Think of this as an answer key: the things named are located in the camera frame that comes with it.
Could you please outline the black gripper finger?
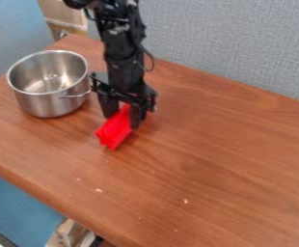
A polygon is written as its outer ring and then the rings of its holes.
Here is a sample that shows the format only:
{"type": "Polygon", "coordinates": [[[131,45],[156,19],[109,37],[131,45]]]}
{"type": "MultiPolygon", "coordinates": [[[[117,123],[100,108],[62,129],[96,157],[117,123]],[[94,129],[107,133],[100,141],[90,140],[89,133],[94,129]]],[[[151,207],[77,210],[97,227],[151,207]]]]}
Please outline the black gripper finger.
{"type": "Polygon", "coordinates": [[[141,101],[131,105],[131,128],[137,129],[147,116],[147,102],[141,101]]]}
{"type": "Polygon", "coordinates": [[[119,110],[119,100],[109,94],[99,94],[97,100],[103,116],[109,119],[119,110]]]}

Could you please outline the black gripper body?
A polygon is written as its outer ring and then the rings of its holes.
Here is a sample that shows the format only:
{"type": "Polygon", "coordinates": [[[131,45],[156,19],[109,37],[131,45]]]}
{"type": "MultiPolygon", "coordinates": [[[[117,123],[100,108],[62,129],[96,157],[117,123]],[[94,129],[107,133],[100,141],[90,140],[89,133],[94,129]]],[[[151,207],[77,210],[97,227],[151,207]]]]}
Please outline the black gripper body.
{"type": "Polygon", "coordinates": [[[109,94],[119,103],[128,105],[147,102],[147,112],[156,110],[157,92],[144,81],[144,55],[136,52],[128,59],[113,61],[105,58],[107,72],[90,74],[92,90],[99,94],[109,94]]]}

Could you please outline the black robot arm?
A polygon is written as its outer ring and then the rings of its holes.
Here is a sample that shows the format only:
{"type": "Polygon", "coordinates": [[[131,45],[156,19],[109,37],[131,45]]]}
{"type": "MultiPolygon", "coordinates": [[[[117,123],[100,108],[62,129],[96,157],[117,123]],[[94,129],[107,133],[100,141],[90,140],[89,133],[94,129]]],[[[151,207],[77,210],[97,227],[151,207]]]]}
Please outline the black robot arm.
{"type": "Polygon", "coordinates": [[[92,90],[97,94],[105,118],[119,111],[120,103],[129,108],[131,129],[137,129],[147,113],[156,108],[157,92],[144,81],[144,73],[153,70],[144,65],[144,56],[155,62],[141,42],[145,25],[139,12],[139,0],[62,0],[64,5],[82,10],[94,23],[104,45],[103,58],[107,72],[90,74],[92,90]]]}

